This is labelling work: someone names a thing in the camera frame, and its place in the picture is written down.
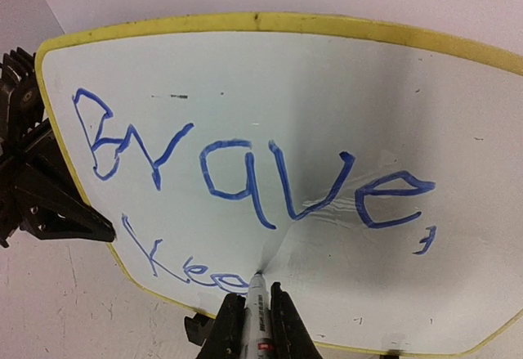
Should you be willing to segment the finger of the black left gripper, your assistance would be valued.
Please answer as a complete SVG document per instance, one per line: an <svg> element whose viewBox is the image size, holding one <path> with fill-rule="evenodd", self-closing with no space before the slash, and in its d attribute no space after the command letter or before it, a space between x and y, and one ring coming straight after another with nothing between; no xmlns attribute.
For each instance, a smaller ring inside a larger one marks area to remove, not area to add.
<svg viewBox="0 0 523 359"><path fill-rule="evenodd" d="M16 153L28 175L25 182L31 182L29 189L39 195L44 191L52 196L64 194L83 203L49 123L41 123L24 135L16 144Z"/></svg>
<svg viewBox="0 0 523 359"><path fill-rule="evenodd" d="M14 181L14 198L26 231L40 240L115 240L112 223L83 202L68 170L26 164Z"/></svg>

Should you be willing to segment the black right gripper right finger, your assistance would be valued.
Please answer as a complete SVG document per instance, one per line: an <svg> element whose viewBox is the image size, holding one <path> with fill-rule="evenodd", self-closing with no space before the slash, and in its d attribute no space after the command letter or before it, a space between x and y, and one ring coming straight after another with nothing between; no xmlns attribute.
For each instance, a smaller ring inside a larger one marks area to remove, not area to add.
<svg viewBox="0 0 523 359"><path fill-rule="evenodd" d="M270 288L270 319L276 358L321 359L290 295L275 282Z"/></svg>

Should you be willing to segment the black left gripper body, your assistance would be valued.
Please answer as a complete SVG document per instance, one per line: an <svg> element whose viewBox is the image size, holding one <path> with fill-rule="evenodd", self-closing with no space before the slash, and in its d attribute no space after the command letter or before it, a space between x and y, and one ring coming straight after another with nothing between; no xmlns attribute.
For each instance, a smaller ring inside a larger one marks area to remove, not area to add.
<svg viewBox="0 0 523 359"><path fill-rule="evenodd" d="M1 246L21 225L32 235L30 218L52 209L53 184L38 166L45 147L52 144L51 125L44 118L35 55L21 47L1 59Z"/></svg>

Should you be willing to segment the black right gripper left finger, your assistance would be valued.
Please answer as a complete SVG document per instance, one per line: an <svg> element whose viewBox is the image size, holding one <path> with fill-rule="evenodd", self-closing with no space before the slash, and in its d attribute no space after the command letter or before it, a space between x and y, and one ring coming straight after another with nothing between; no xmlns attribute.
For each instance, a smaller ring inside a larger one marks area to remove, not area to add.
<svg viewBox="0 0 523 359"><path fill-rule="evenodd" d="M198 359L239 358L244 327L245 297L229 293L224 297Z"/></svg>

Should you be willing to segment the black whiteboard marker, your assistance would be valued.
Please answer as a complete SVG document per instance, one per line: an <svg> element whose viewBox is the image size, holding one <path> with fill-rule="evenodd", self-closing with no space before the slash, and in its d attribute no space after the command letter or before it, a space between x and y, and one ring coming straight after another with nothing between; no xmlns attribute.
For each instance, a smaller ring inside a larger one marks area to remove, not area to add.
<svg viewBox="0 0 523 359"><path fill-rule="evenodd" d="M249 282L241 348L241 358L275 358L269 294L261 272L257 272Z"/></svg>

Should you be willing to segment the yellow framed small whiteboard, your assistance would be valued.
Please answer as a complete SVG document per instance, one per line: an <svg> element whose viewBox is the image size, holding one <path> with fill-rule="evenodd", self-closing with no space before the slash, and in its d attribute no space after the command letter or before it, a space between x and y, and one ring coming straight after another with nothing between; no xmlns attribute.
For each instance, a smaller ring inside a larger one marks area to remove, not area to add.
<svg viewBox="0 0 523 359"><path fill-rule="evenodd" d="M141 289L213 314L263 270L318 342L416 356L521 319L520 55L254 12L63 35L35 67Z"/></svg>

